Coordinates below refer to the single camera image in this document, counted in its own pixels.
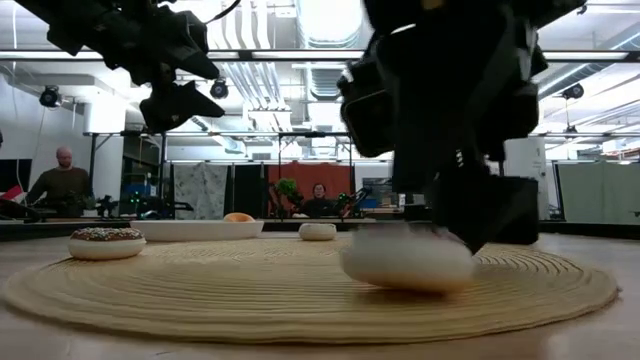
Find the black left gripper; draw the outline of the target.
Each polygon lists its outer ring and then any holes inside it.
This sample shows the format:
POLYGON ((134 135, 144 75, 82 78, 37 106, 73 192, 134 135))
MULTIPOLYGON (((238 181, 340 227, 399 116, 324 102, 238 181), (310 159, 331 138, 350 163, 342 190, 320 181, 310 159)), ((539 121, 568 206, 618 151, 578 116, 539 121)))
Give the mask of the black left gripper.
MULTIPOLYGON (((107 56, 110 69, 122 67, 137 84, 168 84, 176 70, 205 79, 219 77, 219 69, 208 58, 207 27, 191 11, 174 13, 160 9, 107 56)), ((225 110, 201 93, 194 81, 175 85, 172 114, 180 121, 194 116, 220 118, 225 110)))

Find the small chocolate sprinkled donut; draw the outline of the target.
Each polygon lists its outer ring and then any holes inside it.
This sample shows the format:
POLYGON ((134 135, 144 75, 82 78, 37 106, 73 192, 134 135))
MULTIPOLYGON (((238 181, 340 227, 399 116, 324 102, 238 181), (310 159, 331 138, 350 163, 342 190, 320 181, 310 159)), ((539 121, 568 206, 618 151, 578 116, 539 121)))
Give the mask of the small chocolate sprinkled donut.
POLYGON ((340 253, 343 272, 370 285, 449 294, 473 281, 472 252, 445 228, 402 223, 353 232, 340 253))
POLYGON ((134 228, 88 227, 71 234, 68 251, 79 260, 117 260, 138 255, 145 245, 144 234, 134 228))

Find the small cream plain donut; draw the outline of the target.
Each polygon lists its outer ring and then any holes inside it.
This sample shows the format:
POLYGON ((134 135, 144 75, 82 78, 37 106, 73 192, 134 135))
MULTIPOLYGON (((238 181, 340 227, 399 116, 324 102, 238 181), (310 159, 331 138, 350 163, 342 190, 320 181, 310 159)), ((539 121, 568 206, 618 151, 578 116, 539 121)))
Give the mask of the small cream plain donut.
POLYGON ((337 228, 332 223, 303 223, 298 229, 303 241, 331 241, 336 234, 337 228))

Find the green plant in black pot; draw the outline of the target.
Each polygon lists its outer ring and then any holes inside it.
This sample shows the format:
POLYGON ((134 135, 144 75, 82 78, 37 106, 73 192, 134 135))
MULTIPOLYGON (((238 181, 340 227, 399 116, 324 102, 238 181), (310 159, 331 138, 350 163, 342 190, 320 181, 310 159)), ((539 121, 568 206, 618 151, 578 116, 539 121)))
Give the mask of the green plant in black pot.
POLYGON ((538 181, 532 178, 507 177, 514 191, 506 226, 496 241, 504 244, 532 245, 539 238, 538 181))

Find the white column with poster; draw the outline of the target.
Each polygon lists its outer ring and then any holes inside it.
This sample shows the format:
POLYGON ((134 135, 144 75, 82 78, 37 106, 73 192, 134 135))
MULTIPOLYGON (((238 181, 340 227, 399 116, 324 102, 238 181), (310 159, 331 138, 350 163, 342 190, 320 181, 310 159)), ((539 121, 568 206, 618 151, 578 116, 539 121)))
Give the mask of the white column with poster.
POLYGON ((549 219, 546 150, 539 137, 512 139, 505 143, 507 176, 532 178, 538 183, 537 202, 540 220, 549 219))

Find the grey patterned cloth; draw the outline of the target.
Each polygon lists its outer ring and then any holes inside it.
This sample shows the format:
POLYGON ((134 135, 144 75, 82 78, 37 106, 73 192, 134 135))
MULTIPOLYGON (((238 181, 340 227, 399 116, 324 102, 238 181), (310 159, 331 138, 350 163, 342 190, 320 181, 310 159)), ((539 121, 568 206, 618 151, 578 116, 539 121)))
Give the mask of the grey patterned cloth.
POLYGON ((200 162, 174 166, 174 199, 193 211, 177 210, 178 220, 220 220, 224 217, 228 167, 200 162))

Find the black tripod stand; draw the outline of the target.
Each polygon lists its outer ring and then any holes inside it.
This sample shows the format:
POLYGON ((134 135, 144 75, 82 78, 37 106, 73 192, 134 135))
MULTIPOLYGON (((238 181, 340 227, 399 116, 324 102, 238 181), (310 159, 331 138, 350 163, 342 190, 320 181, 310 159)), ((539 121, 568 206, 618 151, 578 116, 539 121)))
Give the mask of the black tripod stand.
POLYGON ((89 178, 95 200, 120 198, 123 138, 113 134, 91 136, 89 178))

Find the green partition panel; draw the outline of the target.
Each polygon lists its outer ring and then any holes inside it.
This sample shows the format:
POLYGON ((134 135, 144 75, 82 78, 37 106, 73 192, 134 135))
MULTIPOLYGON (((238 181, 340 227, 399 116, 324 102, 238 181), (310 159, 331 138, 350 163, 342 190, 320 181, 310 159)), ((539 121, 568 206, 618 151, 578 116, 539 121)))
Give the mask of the green partition panel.
POLYGON ((640 163, 560 164, 567 222, 640 225, 640 163))

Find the small green background plant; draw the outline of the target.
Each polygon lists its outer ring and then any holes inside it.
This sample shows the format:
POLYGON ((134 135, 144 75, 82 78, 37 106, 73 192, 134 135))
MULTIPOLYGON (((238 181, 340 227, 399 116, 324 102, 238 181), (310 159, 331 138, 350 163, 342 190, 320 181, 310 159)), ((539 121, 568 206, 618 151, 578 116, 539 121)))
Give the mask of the small green background plant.
POLYGON ((303 202, 303 195, 297 188, 297 183, 293 178, 280 178, 271 185, 275 195, 276 216, 283 219, 288 216, 294 208, 299 208, 303 202), (282 199, 285 198, 290 204, 289 209, 285 208, 282 199))

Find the white round plate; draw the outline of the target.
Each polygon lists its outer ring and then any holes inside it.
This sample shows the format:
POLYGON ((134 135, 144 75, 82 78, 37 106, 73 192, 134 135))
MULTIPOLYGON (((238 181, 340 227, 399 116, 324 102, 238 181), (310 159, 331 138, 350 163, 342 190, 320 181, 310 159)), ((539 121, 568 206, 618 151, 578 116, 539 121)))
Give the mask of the white round plate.
POLYGON ((140 230, 147 241, 194 242, 243 240, 257 237, 263 221, 227 222, 223 220, 135 220, 130 226, 140 230))

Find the round woven straw placemat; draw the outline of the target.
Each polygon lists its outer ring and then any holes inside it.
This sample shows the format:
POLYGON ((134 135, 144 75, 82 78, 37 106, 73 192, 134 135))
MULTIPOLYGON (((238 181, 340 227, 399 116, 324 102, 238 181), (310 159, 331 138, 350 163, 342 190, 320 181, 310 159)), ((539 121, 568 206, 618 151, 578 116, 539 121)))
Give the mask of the round woven straw placemat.
POLYGON ((343 240, 149 246, 122 260, 65 259, 20 271, 6 302, 59 322, 224 343, 404 344, 568 320, 614 301, 615 279, 521 246, 489 245, 473 283, 444 298, 358 283, 343 240))

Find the black overhead frame bar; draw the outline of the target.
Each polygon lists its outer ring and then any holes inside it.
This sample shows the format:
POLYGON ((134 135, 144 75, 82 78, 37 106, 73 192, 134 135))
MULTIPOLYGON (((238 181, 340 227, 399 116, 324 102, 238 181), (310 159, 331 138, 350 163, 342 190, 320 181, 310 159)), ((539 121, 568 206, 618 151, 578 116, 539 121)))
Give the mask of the black overhead frame bar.
MULTIPOLYGON (((360 50, 220 50, 212 51, 208 57, 215 61, 329 61, 356 60, 363 54, 360 50)), ((640 63, 640 51, 588 50, 544 52, 544 57, 553 63, 640 63)), ((56 50, 0 50, 0 61, 101 61, 102 56, 94 51, 80 51, 76 56, 56 50)))

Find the silver ventilation duct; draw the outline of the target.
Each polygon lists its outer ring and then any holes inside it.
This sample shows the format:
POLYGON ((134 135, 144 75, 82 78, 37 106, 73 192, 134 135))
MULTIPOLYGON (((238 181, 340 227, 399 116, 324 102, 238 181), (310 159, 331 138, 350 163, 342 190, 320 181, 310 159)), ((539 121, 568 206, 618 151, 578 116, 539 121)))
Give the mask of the silver ventilation duct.
MULTIPOLYGON (((304 49, 340 50, 359 47, 363 10, 361 0, 295 0, 298 37, 304 49)), ((307 115, 314 130, 345 132, 340 119, 340 91, 336 84, 340 62, 313 62, 305 70, 311 103, 307 115)))

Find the black wall screen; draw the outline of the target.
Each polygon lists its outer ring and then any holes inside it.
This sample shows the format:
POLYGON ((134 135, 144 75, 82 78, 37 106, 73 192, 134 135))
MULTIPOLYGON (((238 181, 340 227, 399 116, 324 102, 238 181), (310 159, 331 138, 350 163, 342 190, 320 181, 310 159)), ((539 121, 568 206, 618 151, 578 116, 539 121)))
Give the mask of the black wall screen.
POLYGON ((14 187, 21 187, 23 191, 27 191, 31 167, 31 159, 0 159, 0 193, 14 187))

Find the black aluminium table frame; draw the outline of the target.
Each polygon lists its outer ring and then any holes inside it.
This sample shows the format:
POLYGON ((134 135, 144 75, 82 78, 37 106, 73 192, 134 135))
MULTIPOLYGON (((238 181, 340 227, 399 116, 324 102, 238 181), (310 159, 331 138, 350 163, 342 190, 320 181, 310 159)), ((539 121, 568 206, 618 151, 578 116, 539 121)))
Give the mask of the black aluminium table frame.
MULTIPOLYGON (((0 222, 0 242, 32 240, 71 235, 75 230, 86 227, 128 228, 128 221, 85 221, 85 222, 0 222)), ((557 233, 598 238, 612 238, 640 241, 640 225, 598 224, 541 221, 541 233, 557 233)))

